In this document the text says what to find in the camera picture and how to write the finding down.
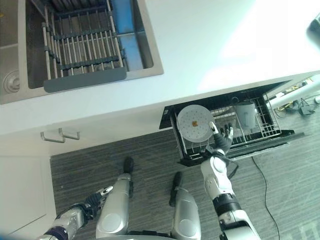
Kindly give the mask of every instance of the cabinet door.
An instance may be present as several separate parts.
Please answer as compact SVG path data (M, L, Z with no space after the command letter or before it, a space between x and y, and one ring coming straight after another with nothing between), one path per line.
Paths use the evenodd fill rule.
M47 214L42 161L50 166L48 157L0 156L0 233L12 234Z
M163 107L144 111L121 112L114 116L96 116L61 122L23 132L0 136L0 153L19 156L53 156L79 149L107 144L123 139L151 134L159 131ZM48 139L61 140L58 129L80 140L65 139L65 143L43 141L40 132Z

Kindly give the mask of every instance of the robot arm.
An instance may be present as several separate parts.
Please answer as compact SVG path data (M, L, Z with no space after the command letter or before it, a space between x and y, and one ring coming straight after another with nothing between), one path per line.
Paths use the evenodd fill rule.
M241 209L227 177L224 159L232 143L233 128L229 124L221 134L213 122L209 126L213 131L216 151L201 164L201 172L222 230L220 240L261 240L247 213Z
M58 215L52 227L36 240L73 240L78 229L84 227L88 220L96 217L99 206L113 189L109 186L87 197L84 203L72 205L67 211Z

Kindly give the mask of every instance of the black cable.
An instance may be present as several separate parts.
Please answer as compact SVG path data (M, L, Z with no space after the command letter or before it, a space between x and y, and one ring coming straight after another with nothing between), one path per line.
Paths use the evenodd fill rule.
M276 109L274 110L274 113L275 113L275 115L276 115L278 118L280 118L280 119L284 119L284 118L285 118L285 116L280 116L280 115L277 113L277 110L276 110Z
M227 176L228 179L231 179L237 172L239 165L238 163L236 163L235 161L230 160L229 158L227 158L226 156L220 156L221 159L227 163L227 166L229 165L229 163L233 163L235 164L235 168L233 169L233 171Z
M314 97L318 97L318 96L320 96L320 94L313 95L313 96L308 96L308 97L306 97L304 100L307 100L307 99L310 99L310 98L314 98Z
M257 165L257 163L256 163L256 161L255 161L255 158L254 158L253 156L252 156L251 158L252 158L252 161L253 161L254 165L255 165L256 168L260 171L260 173L261 173L261 175L262 175L262 177L263 177L264 184L265 184L264 206L265 206L266 210L268 211L270 217L272 218L272 220L273 220L273 222L274 222L274 224L275 224L275 226L276 226L276 230L277 230L277 232L278 232L278 239L280 240L280 232L279 232L278 224L277 224L274 216L272 216L272 214L271 214L271 212L269 211L269 208L268 208L268 206L267 206L267 180L266 180L266 177L265 177L264 173L261 171L260 167Z
M301 103L299 104L299 108L300 108L300 105L305 106L304 103L306 103L306 106L315 106L313 109L316 109L318 107L319 104L309 104L306 99L308 99L310 97L307 97L307 98L301 98Z
M235 168L233 169L233 171L229 174L228 179L231 179L237 172L239 165L237 163L234 162L234 164L236 165Z

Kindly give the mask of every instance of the cabinet handle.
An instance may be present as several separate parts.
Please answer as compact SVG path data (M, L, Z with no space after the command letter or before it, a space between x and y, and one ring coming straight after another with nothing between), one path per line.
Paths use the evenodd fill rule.
M43 141L47 141L47 142L60 143L60 144L63 144L66 142L66 139L63 135L62 135L62 140L50 139L45 137L45 133L43 131L40 132L40 137Z
M65 135L63 132L62 132L62 128L59 128L59 134L61 135L61 137L63 138L66 138L66 139L73 139L73 140L80 140L80 132L77 131L76 132L76 136L70 136L70 135Z

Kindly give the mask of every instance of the floor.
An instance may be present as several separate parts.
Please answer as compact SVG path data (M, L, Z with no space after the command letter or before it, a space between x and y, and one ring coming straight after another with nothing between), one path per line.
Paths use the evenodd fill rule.
M320 240L319 109L307 117L296 112L279 118L282 129L305 132L307 136L255 156L267 180L266 201L281 240ZM192 193L198 205L202 239L219 239L221 231L212 201L204 190L200 166L177 164L179 153L172 130L53 156L51 171L57 212L112 185L122 172L126 156L135 159L129 230L170 232L174 209L168 204L169 193L175 172L182 171L183 187ZM251 157L239 160L238 164L231 182L241 207L261 239L278 239L276 226L265 208L262 175ZM75 239L95 239L95 227L96 222L90 222Z

